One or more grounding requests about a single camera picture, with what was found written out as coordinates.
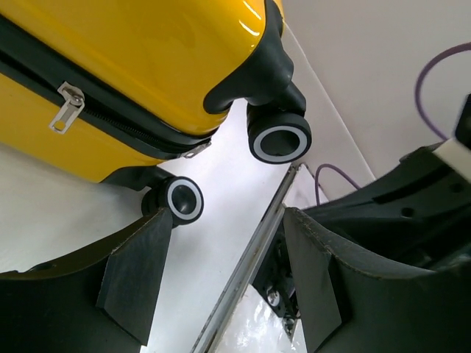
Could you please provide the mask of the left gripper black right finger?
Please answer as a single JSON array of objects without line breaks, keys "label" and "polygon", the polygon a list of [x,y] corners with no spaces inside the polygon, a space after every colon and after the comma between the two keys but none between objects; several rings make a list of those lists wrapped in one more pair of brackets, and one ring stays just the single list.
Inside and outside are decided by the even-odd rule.
[{"label": "left gripper black right finger", "polygon": [[303,211],[283,217],[309,352],[468,352],[470,263],[433,271],[380,256]]}]

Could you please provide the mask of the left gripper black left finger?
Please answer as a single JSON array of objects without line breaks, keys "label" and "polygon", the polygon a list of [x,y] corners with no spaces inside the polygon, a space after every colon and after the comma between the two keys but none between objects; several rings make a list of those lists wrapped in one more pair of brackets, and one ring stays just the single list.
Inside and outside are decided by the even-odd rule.
[{"label": "left gripper black left finger", "polygon": [[149,342],[171,239],[160,208],[25,272],[1,274],[3,352],[139,352]]}]

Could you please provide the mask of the yellow suitcase with grey lining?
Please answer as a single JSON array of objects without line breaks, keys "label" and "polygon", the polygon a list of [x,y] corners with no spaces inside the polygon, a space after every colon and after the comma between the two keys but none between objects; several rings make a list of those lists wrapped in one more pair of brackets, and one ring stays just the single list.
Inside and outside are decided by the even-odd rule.
[{"label": "yellow suitcase with grey lining", "polygon": [[191,224],[202,191],[161,164],[209,147],[236,100],[256,160],[311,147],[285,27],[281,1],[3,1],[1,142]]}]

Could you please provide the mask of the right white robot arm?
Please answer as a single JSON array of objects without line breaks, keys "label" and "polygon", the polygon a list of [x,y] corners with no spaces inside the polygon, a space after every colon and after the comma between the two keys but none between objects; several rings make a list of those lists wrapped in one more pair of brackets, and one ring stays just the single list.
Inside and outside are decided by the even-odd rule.
[{"label": "right white robot arm", "polygon": [[470,258],[470,181],[437,153],[439,142],[340,199],[304,212],[326,229],[391,260],[439,268]]}]

